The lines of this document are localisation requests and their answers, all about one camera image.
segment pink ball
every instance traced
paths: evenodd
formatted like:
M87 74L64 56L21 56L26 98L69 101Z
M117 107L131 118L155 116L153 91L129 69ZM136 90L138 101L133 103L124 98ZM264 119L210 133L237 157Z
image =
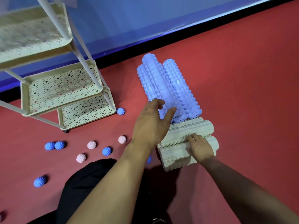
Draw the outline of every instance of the pink ball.
M95 141L88 142L88 144L87 144L87 147L89 149L95 149L96 146L97 146L97 143Z
M124 144L127 141L127 137L122 135L118 138L118 142Z
M83 153L79 154L79 155L77 155L76 160L77 160L78 163L83 163L86 160L86 155L83 154Z

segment red mat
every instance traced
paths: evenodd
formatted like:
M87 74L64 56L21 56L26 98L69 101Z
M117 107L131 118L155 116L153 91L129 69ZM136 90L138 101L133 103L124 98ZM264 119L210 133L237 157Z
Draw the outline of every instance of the red mat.
M265 187L299 213L299 0L232 22L152 51L162 63L172 58L203 110L215 126L217 157ZM6 224L27 223L56 209L65 181L113 147L119 158L132 136L134 122L147 101L136 68L142 56L101 72L117 107L113 115L72 129L58 128L0 107L0 210ZM20 101L13 102L19 106ZM56 112L46 114L56 119ZM49 141L66 140L63 150L46 151ZM98 141L94 150L87 148ZM79 164L76 156L87 153ZM159 165L153 152L152 169ZM200 165L182 168L176 176L168 213L174 224L238 223L211 177ZM36 177L49 182L34 188Z

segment shelf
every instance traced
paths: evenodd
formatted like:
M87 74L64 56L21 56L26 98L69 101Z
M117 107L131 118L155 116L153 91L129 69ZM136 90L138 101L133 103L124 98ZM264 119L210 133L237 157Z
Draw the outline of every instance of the shelf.
M102 85L95 63L86 61ZM99 95L100 91L81 63L27 76L31 84L21 83L21 108L24 116L36 116L62 108L71 103Z
M41 6L0 17L0 70L72 51L73 40L65 5L51 4L70 39L65 40Z
M110 89L104 87L104 91L115 106ZM68 130L110 116L115 112L116 110L111 109L105 98L99 95L58 109L58 118L59 124L66 127L64 130Z

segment forearm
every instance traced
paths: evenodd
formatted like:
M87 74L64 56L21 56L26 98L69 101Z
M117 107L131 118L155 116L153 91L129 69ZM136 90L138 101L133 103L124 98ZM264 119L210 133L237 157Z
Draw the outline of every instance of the forearm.
M216 158L204 160L202 165L241 223L299 223L298 216L282 202Z
M67 224L131 223L149 154L146 145L130 143Z

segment blue wall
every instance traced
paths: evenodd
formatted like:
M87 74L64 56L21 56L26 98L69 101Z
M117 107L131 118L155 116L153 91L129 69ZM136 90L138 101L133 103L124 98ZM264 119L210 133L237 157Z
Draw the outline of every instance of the blue wall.
M162 36L257 4L266 0L69 0L67 7L80 35L94 58L142 41ZM38 5L37 0L9 0L7 10ZM73 53L13 69L18 75L75 63ZM14 78L0 72L0 92L18 86Z

